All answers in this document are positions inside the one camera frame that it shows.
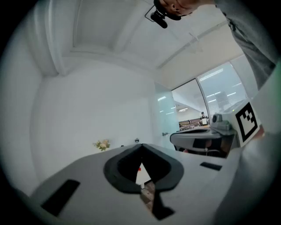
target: ceiling light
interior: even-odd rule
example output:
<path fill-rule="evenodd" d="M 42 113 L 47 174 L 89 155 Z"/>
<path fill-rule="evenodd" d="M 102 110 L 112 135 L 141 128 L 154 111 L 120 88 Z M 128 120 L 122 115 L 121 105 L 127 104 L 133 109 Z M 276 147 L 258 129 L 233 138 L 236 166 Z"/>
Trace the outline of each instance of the ceiling light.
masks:
<path fill-rule="evenodd" d="M 206 75 L 205 77 L 202 77 L 202 78 L 200 78 L 199 80 L 200 80 L 200 81 L 206 80 L 207 78 L 209 78 L 209 77 L 211 77 L 211 76 L 214 76 L 214 75 L 216 75 L 216 74 L 218 74 L 218 73 L 220 73 L 220 72 L 223 72 L 223 69 L 219 69 L 218 71 L 215 71 L 215 72 L 213 72 L 213 73 L 211 73 L 211 74 L 209 74 L 209 75 Z"/>
<path fill-rule="evenodd" d="M 185 111 L 186 109 L 188 109 L 188 108 L 185 108 L 185 109 L 181 109 L 181 110 L 179 110 L 179 112 L 181 112 L 181 111 Z"/>
<path fill-rule="evenodd" d="M 238 84 L 236 84 L 236 85 L 233 85 L 233 87 L 238 86 L 238 85 L 240 85 L 240 84 L 242 84 L 242 83 L 238 83 Z"/>
<path fill-rule="evenodd" d="M 234 92 L 234 93 L 232 93 L 232 94 L 229 94 L 229 95 L 227 95 L 227 96 L 230 96 L 230 95 L 233 95 L 233 94 L 236 94 L 236 92 Z"/>
<path fill-rule="evenodd" d="M 165 99 L 166 96 L 162 97 L 162 98 L 158 98 L 158 101 Z"/>

